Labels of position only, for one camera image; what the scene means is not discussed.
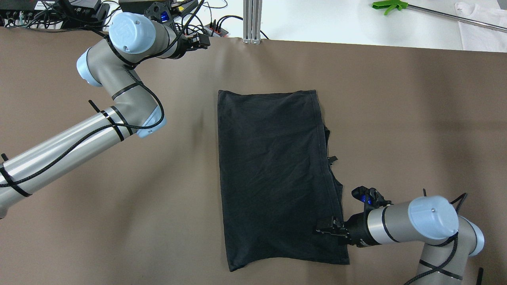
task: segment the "black fabric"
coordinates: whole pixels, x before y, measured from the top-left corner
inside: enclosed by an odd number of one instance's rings
[[[230,271],[265,258],[349,264],[320,218],[343,220],[343,186],[328,162],[315,90],[239,95],[220,91],[218,132]]]

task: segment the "robotic arm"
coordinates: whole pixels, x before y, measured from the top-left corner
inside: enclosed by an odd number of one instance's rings
[[[115,104],[103,111],[93,105],[96,115],[10,160],[2,155],[0,219],[11,205],[104,150],[134,133],[146,137],[165,125],[162,105],[133,69],[148,58],[177,59],[188,50],[209,46],[207,36],[187,37],[177,31],[167,12],[170,8],[155,3],[147,9],[152,20],[119,14],[109,36],[78,59],[81,77],[93,86],[103,86]]]
[[[394,205],[375,188],[363,186],[354,189],[352,196],[364,203],[364,212],[341,223],[334,217],[323,219],[316,231],[357,247],[423,241],[418,275],[405,284],[461,284],[467,258],[484,247],[479,227],[459,216],[444,197],[424,196]]]

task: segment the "folded cloth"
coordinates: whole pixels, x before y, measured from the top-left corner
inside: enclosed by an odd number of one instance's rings
[[[315,90],[239,95],[220,91],[218,132],[225,244],[230,271],[265,258],[349,264],[316,221],[343,220]]]
[[[478,4],[457,2],[455,4],[456,15],[507,27],[507,11],[501,9],[489,9]],[[464,50],[507,52],[507,33],[459,22],[461,43]]]

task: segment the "white label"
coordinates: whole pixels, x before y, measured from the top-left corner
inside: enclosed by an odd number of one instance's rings
[[[56,1],[44,1],[44,2],[46,2],[49,5],[53,5],[53,4],[55,4]],[[45,10],[50,7],[47,4],[44,4],[42,1],[37,1],[37,4],[35,5],[34,10]]]

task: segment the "white cloth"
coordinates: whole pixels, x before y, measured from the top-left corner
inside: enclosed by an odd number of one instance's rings
[[[477,4],[457,2],[456,15],[488,24],[507,27],[507,11],[488,9]],[[507,52],[507,33],[459,22],[464,50]]]

